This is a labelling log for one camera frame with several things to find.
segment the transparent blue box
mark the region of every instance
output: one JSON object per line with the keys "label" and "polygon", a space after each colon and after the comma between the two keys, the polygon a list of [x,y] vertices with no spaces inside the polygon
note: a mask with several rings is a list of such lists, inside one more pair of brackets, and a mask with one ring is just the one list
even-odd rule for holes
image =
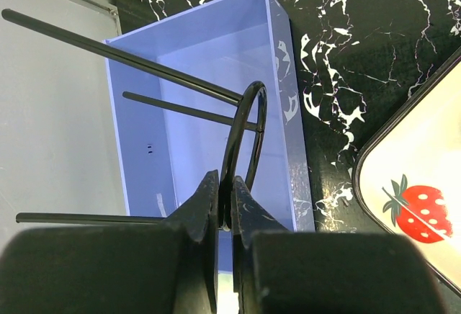
{"label": "transparent blue box", "polygon": [[[112,47],[243,93],[267,87],[268,115],[254,199],[290,230],[314,230],[290,21],[277,0],[214,0],[107,40]],[[230,127],[122,97],[131,91],[233,117],[236,108],[107,60],[127,214],[164,217],[221,169]],[[256,104],[250,114],[256,121]],[[246,131],[236,174],[254,136]],[[231,271],[230,233],[220,232],[219,269]]]}

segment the table surface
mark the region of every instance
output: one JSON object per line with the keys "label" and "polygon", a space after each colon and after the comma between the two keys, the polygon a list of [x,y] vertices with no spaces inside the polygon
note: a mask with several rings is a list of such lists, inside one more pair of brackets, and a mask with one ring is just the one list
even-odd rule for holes
{"label": "table surface", "polygon": [[[211,0],[117,0],[123,32]],[[360,208],[358,152],[461,45],[461,0],[279,0],[292,38],[317,231],[382,232]],[[441,284],[451,313],[461,299]]]}

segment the beige tray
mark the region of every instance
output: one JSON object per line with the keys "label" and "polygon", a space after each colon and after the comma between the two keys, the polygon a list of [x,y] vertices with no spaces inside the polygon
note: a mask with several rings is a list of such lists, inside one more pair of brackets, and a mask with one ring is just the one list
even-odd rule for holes
{"label": "beige tray", "polygon": [[408,236],[461,294],[461,52],[364,148],[354,191],[384,229]]}

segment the strawberry print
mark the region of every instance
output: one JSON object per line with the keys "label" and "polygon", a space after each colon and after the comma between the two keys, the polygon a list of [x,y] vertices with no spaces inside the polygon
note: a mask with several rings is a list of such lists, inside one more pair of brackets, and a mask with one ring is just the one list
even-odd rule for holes
{"label": "strawberry print", "polygon": [[447,219],[442,192],[429,186],[407,188],[408,180],[402,176],[400,185],[391,181],[394,195],[382,190],[390,200],[382,212],[390,210],[390,219],[409,237],[422,243],[435,243],[452,237],[452,224]]}

